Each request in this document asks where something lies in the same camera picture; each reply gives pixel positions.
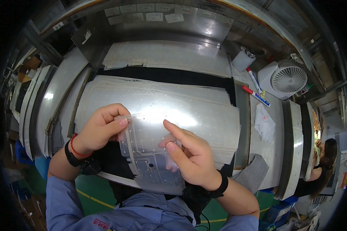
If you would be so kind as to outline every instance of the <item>hand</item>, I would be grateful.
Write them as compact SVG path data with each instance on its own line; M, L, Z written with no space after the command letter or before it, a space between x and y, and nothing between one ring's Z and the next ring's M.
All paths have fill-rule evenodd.
M316 147L320 148L320 146L321 146L321 139L317 139L315 141L315 145L316 145Z
M90 154L104 147L107 142L127 127L127 119L114 120L116 116L129 115L122 104L110 104L98 108L73 140L74 149L82 154Z
M179 167L182 177L188 183L202 186L207 191L218 189L222 177L215 169L208 142L167 120L163 121L163 125L182 145L180 148L174 142L166 144L166 148L172 160Z

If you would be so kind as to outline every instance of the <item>wrist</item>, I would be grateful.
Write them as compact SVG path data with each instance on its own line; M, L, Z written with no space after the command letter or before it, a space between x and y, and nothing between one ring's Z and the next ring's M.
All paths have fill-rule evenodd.
M75 151L80 155L89 155L93 152L93 150L90 150L84 146L84 142L82 141L82 138L80 136L74 137L73 141L69 142L68 149L77 159L84 159L87 156L79 156L75 153Z
M201 185L207 191L215 191L217 190L222 183L222 176L217 170L209 175L206 182Z

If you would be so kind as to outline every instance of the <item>blue shirt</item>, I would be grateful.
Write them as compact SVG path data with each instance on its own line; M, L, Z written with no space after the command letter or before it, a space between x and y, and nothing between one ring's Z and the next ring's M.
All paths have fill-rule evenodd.
M185 216L192 217L193 224ZM162 194L144 191L125 200L122 208L85 216L74 185L55 176L48 178L46 185L46 224L49 231L195 231L193 212L179 197L167 201ZM220 230L257 231L258 219L253 215L233 216Z

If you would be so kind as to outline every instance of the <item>black tank top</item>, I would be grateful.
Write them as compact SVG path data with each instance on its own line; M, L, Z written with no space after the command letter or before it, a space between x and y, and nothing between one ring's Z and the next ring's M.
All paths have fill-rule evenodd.
M320 164L314 167L314 169L318 169L318 168L321 168L322 171L321 171L320 177L317 178L316 180L309 181L309 182L304 181L302 178L298 180L297 188L296 188L296 191L294 192L295 197L303 197L303 196L313 194L314 192L319 190L320 187L324 184L327 177L328 169L325 166L322 166Z

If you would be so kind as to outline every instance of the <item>white paper towel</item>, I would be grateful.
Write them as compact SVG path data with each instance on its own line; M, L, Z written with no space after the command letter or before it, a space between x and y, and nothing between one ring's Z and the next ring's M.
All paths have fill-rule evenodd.
M274 139L275 123L262 104L256 107L254 128L258 131L263 141L272 143Z

